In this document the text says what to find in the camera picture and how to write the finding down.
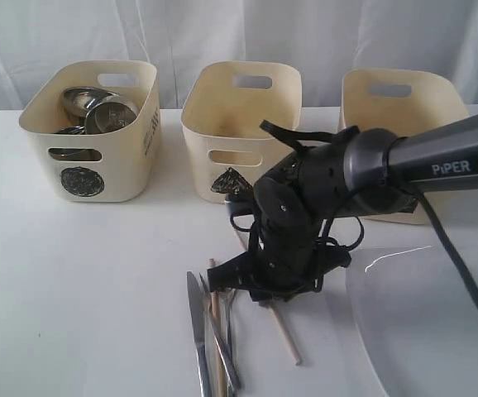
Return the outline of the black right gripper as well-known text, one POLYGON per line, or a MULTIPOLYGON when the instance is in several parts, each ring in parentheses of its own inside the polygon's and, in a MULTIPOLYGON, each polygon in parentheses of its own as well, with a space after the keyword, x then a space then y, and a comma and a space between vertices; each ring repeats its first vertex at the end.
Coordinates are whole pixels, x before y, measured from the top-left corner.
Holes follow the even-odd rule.
POLYGON ((208 269, 210 292, 241 289, 254 302, 288 301, 320 291, 325 274, 351 264, 347 247, 327 245, 319 236, 326 217, 319 182, 263 176, 254 185, 254 199, 255 254, 245 251, 208 269))

